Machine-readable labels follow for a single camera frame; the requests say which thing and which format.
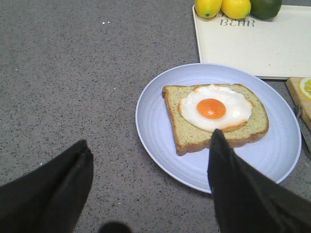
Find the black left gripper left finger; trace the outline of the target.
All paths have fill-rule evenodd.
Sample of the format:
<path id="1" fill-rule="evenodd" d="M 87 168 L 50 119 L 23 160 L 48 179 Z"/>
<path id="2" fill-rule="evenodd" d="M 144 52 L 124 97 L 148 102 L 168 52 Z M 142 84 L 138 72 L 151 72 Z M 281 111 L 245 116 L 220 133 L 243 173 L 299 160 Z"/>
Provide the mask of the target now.
<path id="1" fill-rule="evenodd" d="M 71 233 L 93 181 L 93 154 L 80 140 L 0 188 L 2 233 Z"/>

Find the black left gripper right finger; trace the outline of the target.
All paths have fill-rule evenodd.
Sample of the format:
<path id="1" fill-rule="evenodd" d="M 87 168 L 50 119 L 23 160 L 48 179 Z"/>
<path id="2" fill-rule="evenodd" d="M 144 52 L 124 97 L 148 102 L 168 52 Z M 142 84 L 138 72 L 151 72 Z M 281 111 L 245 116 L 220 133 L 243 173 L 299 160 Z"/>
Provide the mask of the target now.
<path id="1" fill-rule="evenodd" d="M 211 137 L 207 177 L 220 232 L 311 231 L 311 203 L 241 159 L 218 129 Z"/>

